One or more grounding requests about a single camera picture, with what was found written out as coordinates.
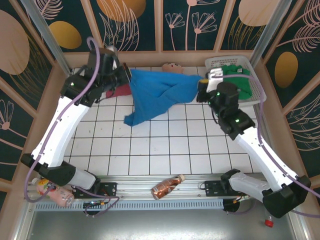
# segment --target doll head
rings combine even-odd
[[[177,63],[169,62],[162,65],[163,72],[182,74],[184,72],[184,68]]]

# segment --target red bottle cap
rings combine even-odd
[[[266,220],[264,221],[264,224],[265,224],[267,227],[269,227],[269,228],[272,228],[272,227],[274,226],[274,222],[273,222],[273,221],[270,221],[270,220],[268,220],[268,219],[266,219]]]

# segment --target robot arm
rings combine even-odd
[[[249,177],[237,169],[232,169],[221,176],[221,185],[228,192],[239,191],[254,197],[264,204],[276,218],[280,218],[301,203],[307,191],[290,180],[270,159],[258,141],[258,130],[252,119],[239,109],[239,92],[236,85],[223,82],[221,68],[213,68],[208,73],[208,81],[199,83],[198,102],[208,102],[214,119],[225,134],[239,144],[254,161],[265,176],[266,181]],[[310,187],[306,176],[299,177],[292,171],[262,139],[273,159],[303,185]]]
[[[35,167],[41,176],[59,186],[72,185],[97,193],[100,179],[88,171],[78,169],[63,160],[67,145],[75,132],[79,122],[88,112],[94,102],[99,101],[102,93],[109,90],[115,91],[117,87],[130,82],[131,73],[126,64],[120,65],[117,54],[113,48],[99,49],[101,55],[98,75],[86,94],[71,105],[54,128],[45,150]],[[34,156],[38,156],[46,137],[53,124],[57,121],[61,111],[77,97],[87,86],[96,65],[96,52],[89,54],[87,65],[83,66],[76,74],[69,76],[61,90],[55,114],[49,124],[42,140],[31,154],[24,154],[21,162],[28,167],[34,163]]]

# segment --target floor tile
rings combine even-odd
[[[128,175],[129,156],[110,156],[108,175]]]
[[[72,156],[89,156],[92,138],[75,138],[72,147]]]
[[[166,111],[165,113],[158,115],[151,120],[168,120],[168,112]]]
[[[129,175],[149,175],[149,156],[130,156]]]
[[[229,136],[226,137],[229,153],[231,154],[246,154],[247,152]]]
[[[203,113],[204,113],[204,119],[211,119],[213,120],[213,116],[212,116],[212,110],[211,110],[211,107],[207,104],[207,103],[204,103],[203,104]]]
[[[91,156],[88,171],[97,176],[108,175],[109,156]]]
[[[132,112],[132,106],[116,106],[114,120],[123,121],[125,119],[125,116],[132,114]]]
[[[225,136],[208,136],[210,154],[228,154],[227,140]]]
[[[170,154],[189,154],[188,137],[170,137]]]
[[[204,120],[187,120],[189,136],[206,136],[206,125]]]
[[[111,145],[111,155],[130,155],[130,137],[113,138]]]
[[[102,95],[103,95],[101,97],[102,99],[104,99],[107,96],[105,92]],[[104,99],[101,102],[99,102],[99,106],[115,106],[116,105],[116,100],[117,100],[116,97],[111,97],[111,98]]]
[[[81,121],[77,126],[75,133],[76,138],[92,138],[95,132],[96,122],[94,121]]]
[[[186,120],[170,120],[169,121],[169,134],[171,137],[184,137],[187,136],[187,121]]]
[[[224,131],[221,130],[220,125],[216,124],[214,120],[205,120],[205,128],[207,136],[224,136]]]
[[[198,76],[198,70],[196,66],[184,66],[183,67],[184,75],[196,75]]]
[[[162,66],[152,66],[151,72],[162,72]]]
[[[131,138],[130,155],[149,155],[150,138],[133,137]]]
[[[132,95],[118,96],[116,99],[117,106],[133,105],[133,104],[134,104],[134,99]]]
[[[88,170],[89,156],[71,156],[70,164],[81,170]]]
[[[99,106],[97,121],[113,121],[115,119],[115,106]]]
[[[169,131],[168,131],[168,120],[164,121],[151,121],[151,137],[168,137]]]
[[[132,137],[149,137],[150,136],[150,121],[144,121],[132,127]]]
[[[83,116],[81,121],[96,121],[98,112],[98,106],[92,106],[89,108],[88,112]]]
[[[206,73],[208,72],[207,68],[205,66],[198,66],[198,75],[205,78]]]
[[[71,138],[68,145],[66,146],[66,149],[65,149],[65,152],[64,152],[64,155],[65,156],[71,156],[71,150],[72,150],[72,146],[74,144],[74,139]]]
[[[169,108],[169,120],[185,120],[186,107],[185,105],[173,105]]]
[[[150,156],[150,174],[168,175],[170,174],[170,156]]]
[[[211,174],[209,155],[190,155],[192,174]]]
[[[171,174],[191,174],[189,155],[171,155]]]
[[[113,137],[123,138],[131,136],[131,126],[123,121],[115,121],[113,123]]]
[[[204,119],[204,111],[202,105],[186,105],[186,118],[188,120],[202,120]]]
[[[229,154],[210,155],[213,174],[225,174],[231,170]]]
[[[208,141],[206,136],[189,137],[190,154],[208,154]]]
[[[151,137],[150,155],[169,155],[169,138]]]
[[[231,166],[243,173],[252,173],[248,154],[230,154]]]
[[[110,155],[111,138],[94,138],[92,142],[92,156],[109,156]]]
[[[110,138],[112,137],[112,131],[114,128],[113,121],[97,121],[94,129],[95,138]]]

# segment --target pink bottle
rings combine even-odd
[[[43,195],[53,183],[45,178],[34,178],[32,180],[32,184],[36,185],[36,191],[40,195]],[[50,199],[57,205],[63,208],[69,207],[75,199],[75,196],[70,191],[58,185],[49,191],[47,196],[50,197]]]

